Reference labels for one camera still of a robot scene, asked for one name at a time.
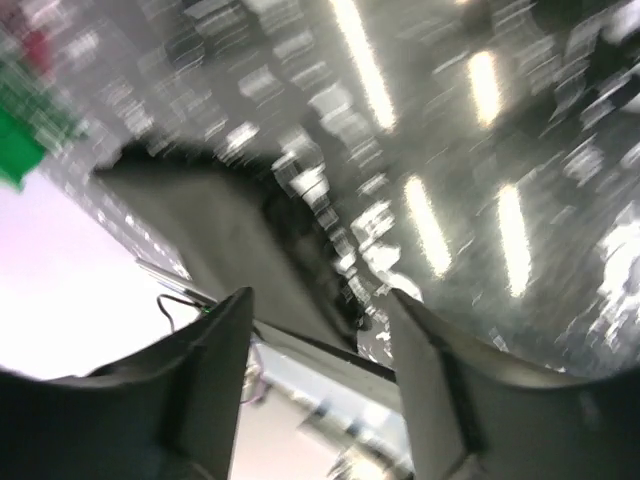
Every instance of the black cable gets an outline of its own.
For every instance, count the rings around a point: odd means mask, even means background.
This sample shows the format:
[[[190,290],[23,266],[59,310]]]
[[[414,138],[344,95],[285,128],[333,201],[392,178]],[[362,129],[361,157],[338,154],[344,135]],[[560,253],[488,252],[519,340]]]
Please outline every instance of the black cable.
[[[165,317],[167,317],[167,320],[169,320],[169,325],[171,325],[171,333],[175,333],[176,324],[173,321],[173,317],[167,311],[167,309],[165,308],[164,304],[162,303],[163,299],[171,300],[173,302],[180,303],[182,305],[187,305],[189,307],[196,307],[196,308],[199,307],[199,305],[196,302],[192,302],[191,300],[185,300],[184,298],[174,297],[173,295],[167,295],[166,293],[161,293],[160,295],[158,295],[156,297],[156,303],[158,304],[158,308],[160,309],[162,314]]]

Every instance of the fluorescent light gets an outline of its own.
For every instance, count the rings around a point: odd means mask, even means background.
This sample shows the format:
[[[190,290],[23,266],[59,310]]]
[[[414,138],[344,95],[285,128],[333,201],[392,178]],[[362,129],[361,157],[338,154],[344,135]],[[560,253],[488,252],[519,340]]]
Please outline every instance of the fluorescent light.
[[[500,113],[500,92],[493,56],[489,52],[476,53],[471,57],[469,77],[478,121],[482,126],[489,127]]]
[[[336,14],[338,26],[345,36],[349,50],[351,50],[351,57],[358,69],[360,81],[376,121],[381,128],[392,130],[396,123],[396,116],[382,74],[376,65],[371,45],[369,45],[362,26],[360,12],[352,0],[330,1]]]
[[[442,230],[433,213],[422,180],[412,176],[404,188],[411,217],[415,223],[422,249],[436,275],[441,276],[451,266],[451,254],[444,240]]]
[[[520,210],[520,196],[518,189],[513,185],[507,185],[500,190],[498,216],[511,295],[519,297],[529,283],[531,253]]]

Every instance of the green object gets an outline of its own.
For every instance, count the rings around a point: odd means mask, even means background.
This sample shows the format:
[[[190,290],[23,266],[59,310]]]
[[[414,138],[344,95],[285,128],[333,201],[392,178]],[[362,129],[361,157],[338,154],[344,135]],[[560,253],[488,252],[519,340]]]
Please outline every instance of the green object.
[[[26,128],[0,108],[0,177],[21,189],[24,176],[46,155]]]
[[[23,60],[15,41],[0,30],[0,179],[21,187],[47,153],[83,138],[80,122]]]

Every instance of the black plastic part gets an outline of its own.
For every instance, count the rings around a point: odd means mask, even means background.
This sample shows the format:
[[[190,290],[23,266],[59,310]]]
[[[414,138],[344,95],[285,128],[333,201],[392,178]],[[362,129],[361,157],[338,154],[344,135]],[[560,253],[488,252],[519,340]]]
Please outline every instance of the black plastic part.
[[[640,370],[597,381],[546,371],[395,295],[408,313],[390,318],[416,479],[638,478]]]
[[[152,157],[132,142],[95,175],[177,248],[199,287],[224,297],[251,285],[256,318],[355,353],[362,308],[344,295],[313,211],[273,178],[276,158],[222,161],[184,142],[167,150]]]
[[[89,377],[0,372],[0,478],[226,479],[252,315],[243,289]]]

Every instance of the wire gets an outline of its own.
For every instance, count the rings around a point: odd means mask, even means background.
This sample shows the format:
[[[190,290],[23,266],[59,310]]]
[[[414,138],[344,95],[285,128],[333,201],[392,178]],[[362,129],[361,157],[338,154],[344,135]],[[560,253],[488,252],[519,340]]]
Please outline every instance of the wire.
[[[169,320],[169,325],[171,325],[171,333],[175,333],[176,324],[173,320],[171,314],[167,311],[166,307],[162,303],[162,300],[171,300],[172,302],[180,303],[181,305],[187,305],[189,307],[196,307],[200,309],[201,313],[207,312],[209,307],[200,305],[199,303],[193,302],[191,300],[185,300],[184,298],[174,297],[173,295],[167,295],[166,293],[161,293],[156,297],[156,303],[158,304],[158,308],[162,312],[162,314]],[[261,338],[259,334],[259,330],[257,328],[253,328],[253,334],[256,337]],[[257,386],[255,393],[248,398],[247,400],[243,400],[240,402],[241,405],[250,405],[252,403],[256,403],[264,398],[267,393],[267,382],[264,380],[264,363],[262,362],[262,356],[260,355],[260,351],[258,350],[257,342],[252,338],[251,344],[249,345],[251,352],[253,352],[253,358],[255,359],[256,366],[258,368],[257,373]]]
[[[180,303],[182,305],[187,305],[189,307],[199,306],[197,303],[192,302],[191,300],[185,300],[184,298],[174,297],[173,295],[167,295],[166,293],[161,293],[160,295],[158,295],[156,297],[156,303],[158,304],[158,308],[160,309],[162,314],[165,317],[167,317],[167,320],[169,320],[169,325],[171,325],[171,333],[176,332],[176,323],[173,321],[173,317],[171,316],[171,314],[165,308],[164,304],[162,303],[162,300],[171,300],[173,302]]]

